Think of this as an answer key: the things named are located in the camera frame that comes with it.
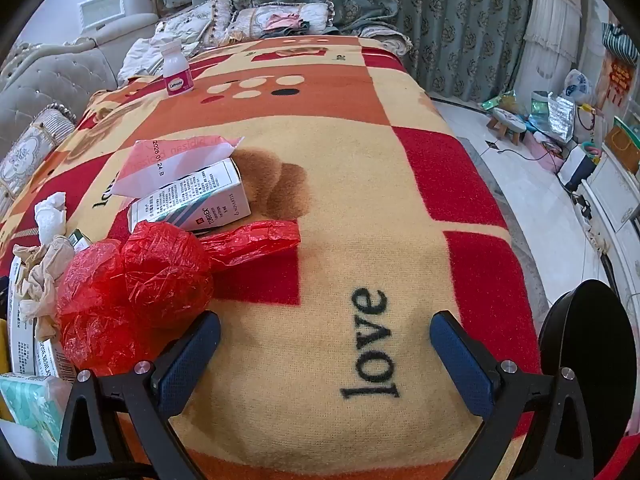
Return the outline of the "red plastic bag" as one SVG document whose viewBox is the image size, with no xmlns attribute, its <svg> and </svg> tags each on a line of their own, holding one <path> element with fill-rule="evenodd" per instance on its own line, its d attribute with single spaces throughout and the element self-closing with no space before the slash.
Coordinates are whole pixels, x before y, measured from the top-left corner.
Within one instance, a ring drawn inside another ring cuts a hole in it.
<svg viewBox="0 0 640 480">
<path fill-rule="evenodd" d="M 142 221 L 121 242 L 104 238 L 68 265 L 56 319 L 67 359 L 96 376 L 155 360 L 206 310 L 216 275 L 296 247 L 293 221 L 265 220 L 197 237 Z"/>
</svg>

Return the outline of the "teal tissue pack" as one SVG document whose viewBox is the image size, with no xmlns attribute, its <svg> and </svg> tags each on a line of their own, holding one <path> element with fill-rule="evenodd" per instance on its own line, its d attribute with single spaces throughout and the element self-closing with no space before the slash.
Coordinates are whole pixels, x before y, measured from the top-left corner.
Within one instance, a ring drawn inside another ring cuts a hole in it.
<svg viewBox="0 0 640 480">
<path fill-rule="evenodd" d="M 0 384 L 14 422 L 34 430 L 56 460 L 72 384 L 55 376 L 13 373 L 2 374 Z"/>
</svg>

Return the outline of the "beige paper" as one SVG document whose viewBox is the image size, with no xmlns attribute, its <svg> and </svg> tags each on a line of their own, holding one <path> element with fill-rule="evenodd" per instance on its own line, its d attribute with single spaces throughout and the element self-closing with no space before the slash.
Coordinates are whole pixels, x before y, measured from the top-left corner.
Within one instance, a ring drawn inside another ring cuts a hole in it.
<svg viewBox="0 0 640 480">
<path fill-rule="evenodd" d="M 35 322 L 38 341 L 55 338 L 56 288 L 75 257 L 73 245 L 67 237 L 55 235 L 50 243 L 41 246 L 15 245 L 13 255 L 18 258 L 15 291 L 22 317 Z"/>
</svg>

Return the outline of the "white tissue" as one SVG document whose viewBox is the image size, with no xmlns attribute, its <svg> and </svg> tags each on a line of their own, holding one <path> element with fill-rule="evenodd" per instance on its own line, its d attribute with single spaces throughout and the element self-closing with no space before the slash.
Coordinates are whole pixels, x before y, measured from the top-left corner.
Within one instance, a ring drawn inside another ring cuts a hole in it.
<svg viewBox="0 0 640 480">
<path fill-rule="evenodd" d="M 56 192 L 35 204 L 35 222 L 41 245 L 47 245 L 57 235 L 66 232 L 66 194 Z"/>
</svg>

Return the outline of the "white medicine box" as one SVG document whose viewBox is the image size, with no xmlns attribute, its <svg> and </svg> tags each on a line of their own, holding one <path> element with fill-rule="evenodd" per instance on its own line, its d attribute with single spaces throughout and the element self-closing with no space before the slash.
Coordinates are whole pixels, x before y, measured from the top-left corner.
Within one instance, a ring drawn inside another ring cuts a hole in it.
<svg viewBox="0 0 640 480">
<path fill-rule="evenodd" d="M 190 232 L 204 232 L 250 215 L 241 174 L 226 158 L 163 186 L 133 202 L 127 212 L 129 232 L 142 221 L 166 222 Z"/>
</svg>

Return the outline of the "pink paper wrapper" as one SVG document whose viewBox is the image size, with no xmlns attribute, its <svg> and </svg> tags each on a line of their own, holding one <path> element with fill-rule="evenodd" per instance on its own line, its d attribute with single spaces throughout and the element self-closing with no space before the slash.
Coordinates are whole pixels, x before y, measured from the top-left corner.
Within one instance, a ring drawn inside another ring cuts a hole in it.
<svg viewBox="0 0 640 480">
<path fill-rule="evenodd" d="M 142 198 L 175 180 L 229 158 L 244 138 L 194 136 L 182 140 L 137 141 L 112 193 L 129 198 Z"/>
</svg>

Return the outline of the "long white toothpaste box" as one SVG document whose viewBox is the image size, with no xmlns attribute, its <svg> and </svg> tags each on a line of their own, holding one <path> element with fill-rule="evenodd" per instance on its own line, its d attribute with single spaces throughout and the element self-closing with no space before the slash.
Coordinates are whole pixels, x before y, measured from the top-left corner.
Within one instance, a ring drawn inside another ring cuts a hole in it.
<svg viewBox="0 0 640 480">
<path fill-rule="evenodd" d="M 76 368 L 66 359 L 56 338 L 38 341 L 35 322 L 26 321 L 20 311 L 16 280 L 21 260 L 14 257 L 10 267 L 8 289 L 8 336 L 11 370 L 16 374 L 38 377 L 53 376 L 68 382 L 76 377 Z"/>
</svg>

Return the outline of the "black round trash bin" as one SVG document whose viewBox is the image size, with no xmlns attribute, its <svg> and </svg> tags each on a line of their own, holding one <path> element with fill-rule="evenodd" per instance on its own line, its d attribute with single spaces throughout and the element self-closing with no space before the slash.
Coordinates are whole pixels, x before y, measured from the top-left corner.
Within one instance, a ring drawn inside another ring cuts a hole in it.
<svg viewBox="0 0 640 480">
<path fill-rule="evenodd" d="M 575 374 L 585 402 L 593 468 L 600 472 L 623 439 L 634 408 L 637 353 L 625 308 L 607 284 L 582 282 L 555 301 L 538 337 L 541 369 Z"/>
</svg>

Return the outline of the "patterned red orange blanket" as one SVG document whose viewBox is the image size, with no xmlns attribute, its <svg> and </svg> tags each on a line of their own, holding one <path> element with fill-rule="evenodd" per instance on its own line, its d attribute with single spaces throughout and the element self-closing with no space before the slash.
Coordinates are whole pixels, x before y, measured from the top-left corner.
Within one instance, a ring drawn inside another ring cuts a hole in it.
<svg viewBox="0 0 640 480">
<path fill-rule="evenodd" d="M 193 89 L 100 91 L 1 225 L 35 244 L 67 198 L 90 240 L 127 235 L 112 186 L 134 144 L 239 139 L 256 219 L 300 244 L 216 278 L 221 343 L 172 424 L 212 479 L 440 479 L 480 423 L 428 340 L 450 311 L 497 359 L 540 369 L 506 222 L 462 144 L 371 40 L 268 39 L 198 55 Z"/>
</svg>

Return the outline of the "small wooden stool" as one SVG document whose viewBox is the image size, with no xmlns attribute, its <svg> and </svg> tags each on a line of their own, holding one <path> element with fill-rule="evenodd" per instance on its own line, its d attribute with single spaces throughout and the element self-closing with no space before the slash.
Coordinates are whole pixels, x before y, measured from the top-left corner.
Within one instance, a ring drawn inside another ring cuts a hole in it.
<svg viewBox="0 0 640 480">
<path fill-rule="evenodd" d="M 510 134 L 511 142 L 514 145 L 518 145 L 521 135 L 526 131 L 526 123 L 518 115 L 514 115 L 502 108 L 494 108 L 490 113 L 487 128 L 494 130 L 499 139 Z"/>
</svg>

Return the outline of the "brown paper gift bag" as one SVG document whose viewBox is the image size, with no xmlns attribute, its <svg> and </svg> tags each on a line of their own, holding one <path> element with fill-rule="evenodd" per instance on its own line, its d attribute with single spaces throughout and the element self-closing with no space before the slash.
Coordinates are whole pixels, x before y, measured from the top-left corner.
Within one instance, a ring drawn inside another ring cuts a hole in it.
<svg viewBox="0 0 640 480">
<path fill-rule="evenodd" d="M 614 126 L 606 135 L 604 143 L 626 170 L 632 174 L 638 171 L 639 149 L 624 128 Z"/>
</svg>

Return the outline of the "silver foil bag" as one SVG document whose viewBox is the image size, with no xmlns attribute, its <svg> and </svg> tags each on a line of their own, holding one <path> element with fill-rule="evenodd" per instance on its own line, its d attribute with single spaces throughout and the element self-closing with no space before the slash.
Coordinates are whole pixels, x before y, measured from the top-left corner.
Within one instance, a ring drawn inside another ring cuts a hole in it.
<svg viewBox="0 0 640 480">
<path fill-rule="evenodd" d="M 573 101 L 558 96 L 553 92 L 548 94 L 547 125 L 542 129 L 552 140 L 566 145 L 573 139 L 575 127 L 576 105 Z"/>
</svg>

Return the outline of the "white pink pill bottle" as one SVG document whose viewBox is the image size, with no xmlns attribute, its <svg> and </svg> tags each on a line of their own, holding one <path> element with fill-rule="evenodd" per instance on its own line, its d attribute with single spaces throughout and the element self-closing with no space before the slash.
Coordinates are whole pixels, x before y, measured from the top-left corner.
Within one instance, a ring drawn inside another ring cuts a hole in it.
<svg viewBox="0 0 640 480">
<path fill-rule="evenodd" d="M 190 65 L 182 53 L 178 40 L 171 40 L 160 48 L 163 57 L 163 80 L 168 96 L 180 96 L 194 87 Z"/>
</svg>

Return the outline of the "grey tufted headboard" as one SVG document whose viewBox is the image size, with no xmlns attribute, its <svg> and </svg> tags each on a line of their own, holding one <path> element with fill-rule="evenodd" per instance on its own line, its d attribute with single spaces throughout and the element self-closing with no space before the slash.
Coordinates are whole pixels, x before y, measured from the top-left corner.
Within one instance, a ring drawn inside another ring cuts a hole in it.
<svg viewBox="0 0 640 480">
<path fill-rule="evenodd" d="M 81 116 L 96 92 L 116 89 L 130 47 L 151 37 L 157 22 L 154 13 L 132 14 L 71 44 L 20 44 L 1 71 L 1 153 L 47 105 Z"/>
</svg>

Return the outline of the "embroidered cream pillow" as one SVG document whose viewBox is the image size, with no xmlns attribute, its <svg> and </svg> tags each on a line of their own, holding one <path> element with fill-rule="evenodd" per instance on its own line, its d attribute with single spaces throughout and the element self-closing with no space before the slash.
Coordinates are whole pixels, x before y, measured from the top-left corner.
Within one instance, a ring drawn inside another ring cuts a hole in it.
<svg viewBox="0 0 640 480">
<path fill-rule="evenodd" d="M 207 0 L 161 20 L 154 37 L 178 40 L 184 53 L 218 47 L 231 23 L 232 0 Z"/>
</svg>

